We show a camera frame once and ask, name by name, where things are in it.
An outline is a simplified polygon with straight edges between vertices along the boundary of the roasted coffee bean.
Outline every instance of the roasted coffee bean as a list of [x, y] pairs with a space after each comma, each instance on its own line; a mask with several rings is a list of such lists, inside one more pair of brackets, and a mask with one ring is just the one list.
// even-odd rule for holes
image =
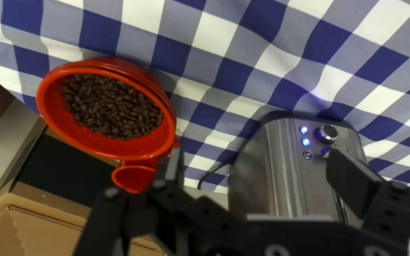
[[61, 93], [77, 124], [114, 140], [148, 136], [162, 122], [149, 99], [112, 79], [75, 75], [64, 82]]

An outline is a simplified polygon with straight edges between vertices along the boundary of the gingham fabric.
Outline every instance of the gingham fabric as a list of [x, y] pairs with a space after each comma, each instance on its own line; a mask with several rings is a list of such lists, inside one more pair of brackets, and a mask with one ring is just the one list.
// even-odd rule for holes
[[32, 110], [50, 70], [95, 56], [159, 70], [188, 187], [222, 167], [205, 190], [226, 193], [273, 110], [350, 123], [370, 167], [410, 184], [410, 0], [0, 0], [0, 85]]

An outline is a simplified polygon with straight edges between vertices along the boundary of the checkered tablecloth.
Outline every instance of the checkered tablecloth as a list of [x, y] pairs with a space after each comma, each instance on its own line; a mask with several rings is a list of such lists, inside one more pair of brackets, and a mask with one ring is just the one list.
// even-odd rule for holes
[[273, 110], [350, 123], [410, 184], [410, 0], [0, 0], [0, 85], [28, 107], [50, 70], [97, 56], [159, 70], [189, 187], [222, 167], [205, 188], [225, 193]]

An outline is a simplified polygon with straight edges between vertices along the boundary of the power button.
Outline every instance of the power button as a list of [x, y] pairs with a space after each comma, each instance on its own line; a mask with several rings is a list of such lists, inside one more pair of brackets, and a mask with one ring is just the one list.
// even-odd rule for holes
[[304, 157], [306, 160], [312, 160], [314, 156], [313, 156], [313, 153], [310, 153], [310, 151], [303, 151], [303, 157]]

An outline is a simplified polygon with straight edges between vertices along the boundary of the blue light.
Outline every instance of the blue light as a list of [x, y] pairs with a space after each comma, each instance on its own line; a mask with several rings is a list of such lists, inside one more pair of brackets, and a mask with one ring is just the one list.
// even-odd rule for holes
[[302, 139], [302, 144], [303, 144], [303, 147], [309, 147], [310, 146], [309, 139]]
[[309, 131], [307, 127], [300, 127], [302, 134], [307, 134], [307, 131]]

